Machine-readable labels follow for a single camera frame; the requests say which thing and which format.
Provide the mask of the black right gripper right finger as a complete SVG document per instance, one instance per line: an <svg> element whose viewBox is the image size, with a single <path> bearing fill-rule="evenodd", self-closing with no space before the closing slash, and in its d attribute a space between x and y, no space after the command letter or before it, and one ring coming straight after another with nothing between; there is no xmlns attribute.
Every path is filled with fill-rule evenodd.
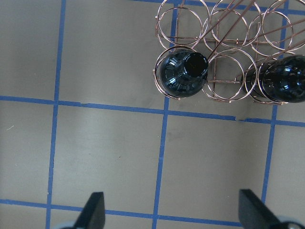
<svg viewBox="0 0 305 229"><path fill-rule="evenodd" d="M239 190L238 218L244 229L287 228L250 189Z"/></svg>

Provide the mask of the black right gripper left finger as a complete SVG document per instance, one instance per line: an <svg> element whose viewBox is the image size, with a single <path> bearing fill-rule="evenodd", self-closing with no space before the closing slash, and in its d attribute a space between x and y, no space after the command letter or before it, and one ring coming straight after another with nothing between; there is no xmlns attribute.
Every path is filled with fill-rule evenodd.
<svg viewBox="0 0 305 229"><path fill-rule="evenodd" d="M105 205L103 192L93 192L73 225L74 229L103 229Z"/></svg>

